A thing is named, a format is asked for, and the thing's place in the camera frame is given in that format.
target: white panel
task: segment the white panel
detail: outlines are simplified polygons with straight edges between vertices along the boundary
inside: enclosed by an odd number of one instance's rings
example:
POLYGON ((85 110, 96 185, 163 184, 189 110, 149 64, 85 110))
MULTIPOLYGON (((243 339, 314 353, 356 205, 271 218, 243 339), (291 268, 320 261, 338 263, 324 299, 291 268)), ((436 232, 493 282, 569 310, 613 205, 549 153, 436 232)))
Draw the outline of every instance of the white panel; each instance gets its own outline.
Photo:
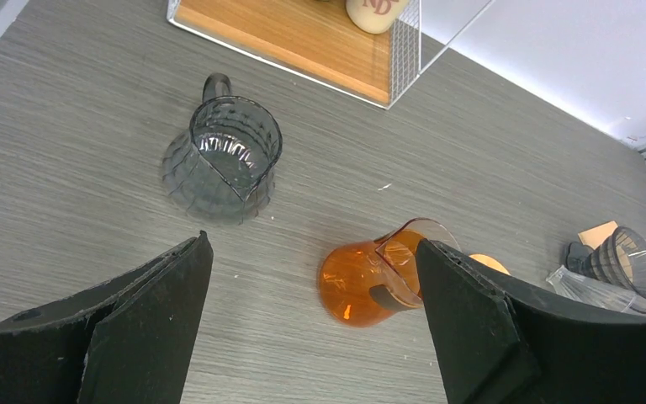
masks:
MULTIPOLYGON (((425 1, 423 31, 448 39, 476 2, 425 1)), ((631 147, 646 144, 646 0, 499 0, 453 48, 631 147)))

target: amber glass jug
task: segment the amber glass jug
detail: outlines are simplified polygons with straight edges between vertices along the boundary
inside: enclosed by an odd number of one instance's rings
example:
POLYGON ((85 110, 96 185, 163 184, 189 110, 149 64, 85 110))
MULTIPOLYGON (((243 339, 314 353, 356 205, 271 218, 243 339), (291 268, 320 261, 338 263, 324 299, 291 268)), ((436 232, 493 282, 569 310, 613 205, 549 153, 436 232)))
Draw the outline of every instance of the amber glass jug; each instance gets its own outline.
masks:
POLYGON ((398 311, 422 307, 415 253, 424 238, 459 249, 444 226, 417 218, 377 240, 333 250, 318 274, 323 306, 354 327, 370 327, 398 311))

